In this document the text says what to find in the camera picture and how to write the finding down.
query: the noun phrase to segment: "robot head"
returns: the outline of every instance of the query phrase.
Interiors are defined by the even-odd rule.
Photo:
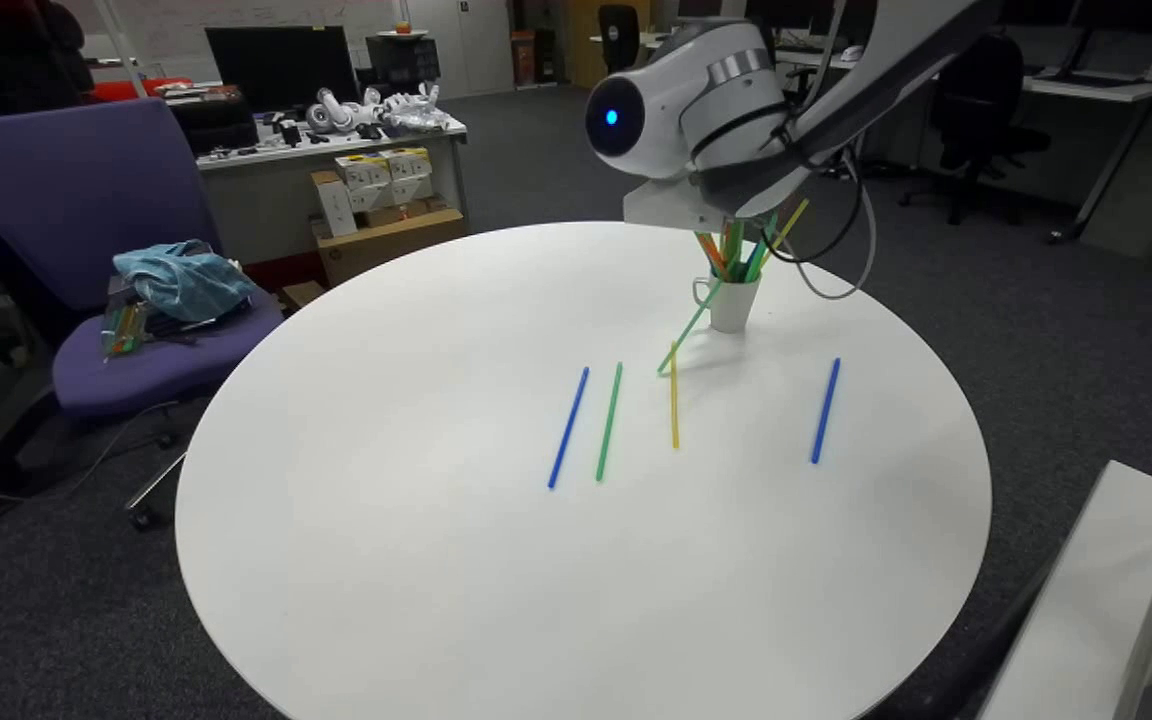
[[[583,132],[605,164],[672,181],[758,154],[784,118],[764,34],[750,22],[716,22],[608,77],[589,99]]]

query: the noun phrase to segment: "white cup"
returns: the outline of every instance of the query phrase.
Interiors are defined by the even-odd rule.
[[[697,304],[708,298],[708,329],[716,329],[716,333],[741,337],[756,296],[758,296],[758,281],[750,281],[750,282],[728,282],[721,275],[697,275],[693,281],[693,298]]]

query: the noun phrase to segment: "chair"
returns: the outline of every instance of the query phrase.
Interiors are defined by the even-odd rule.
[[[625,70],[640,58],[640,10],[633,5],[605,5],[600,34],[608,70]]]
[[[1039,151],[1053,137],[1017,129],[1011,116],[1023,93],[1023,56],[1006,34],[980,34],[954,56],[932,88],[932,129],[938,137],[938,167],[949,183],[949,224],[964,218],[964,201],[980,188],[996,158],[1018,164],[1017,154]]]
[[[443,77],[440,66],[440,45],[431,34],[368,34],[368,56],[375,78],[363,88],[387,93],[421,93],[421,82],[436,82]]]
[[[11,457],[48,403],[67,418],[121,418],[214,386],[275,322],[270,296],[219,329],[106,361],[100,346],[115,252],[214,227],[191,151],[161,99],[0,116],[0,281],[51,346],[51,390],[0,442]]]

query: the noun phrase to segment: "round white table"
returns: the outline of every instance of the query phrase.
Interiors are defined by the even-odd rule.
[[[275,329],[205,410],[177,498],[182,583],[233,668],[311,720],[784,720],[884,700],[980,570],[975,416],[888,308],[817,298],[766,262],[742,337],[682,345],[672,449],[655,362],[693,275],[686,232],[535,224],[404,254]]]

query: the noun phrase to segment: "cable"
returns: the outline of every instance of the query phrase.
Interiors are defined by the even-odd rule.
[[[843,181],[850,181],[857,192],[850,192],[848,218],[830,232],[830,240],[819,244],[819,247],[808,252],[808,254],[795,254],[795,252],[789,252],[789,247],[766,244],[766,254],[775,254],[778,262],[811,262],[811,261],[837,252],[837,247],[848,240],[848,232],[857,227],[857,218],[860,218],[860,192],[865,192],[865,176],[857,171],[857,164],[850,164],[848,154],[843,154]]]
[[[802,262],[790,262],[790,266],[802,275],[808,291],[817,291],[819,298],[848,298],[848,296],[857,296],[857,291],[868,282],[870,266],[875,266],[875,254],[881,254],[881,224],[875,224],[870,197],[868,197],[865,183],[860,183],[860,201],[865,201],[865,224],[868,224],[868,252],[865,252],[860,281],[857,281],[850,288],[843,288],[843,291],[819,291],[819,288],[811,282],[808,266],[802,266]]]
[[[798,109],[811,109],[817,97],[819,97],[819,88],[822,88],[822,77],[827,77],[827,66],[830,66],[830,47],[837,47],[837,41],[841,41],[841,28],[843,28],[843,15],[848,15],[848,5],[850,5],[850,0],[837,0],[837,5],[830,5],[822,56],[819,56],[819,62],[817,62],[811,93],[808,93],[808,99],[802,99]]]
[[[773,247],[773,240],[764,237],[766,254],[775,254],[778,262],[790,262],[790,266],[802,275],[808,291],[817,291],[819,298],[848,298],[848,296],[857,296],[857,291],[868,282],[868,275],[870,275],[870,266],[875,266],[875,254],[881,254],[875,209],[870,209],[868,183],[865,183],[850,151],[857,151],[857,148],[843,151],[843,176],[857,183],[857,201],[850,201],[850,210],[848,210],[843,227],[841,227],[819,252],[811,252],[811,254],[790,254],[790,252],[784,252],[784,247]],[[868,224],[868,252],[865,252],[860,281],[857,281],[848,291],[819,291],[819,282],[811,282],[811,275],[802,271],[802,262],[827,254],[827,252],[857,227],[860,209],[865,209],[865,224]]]

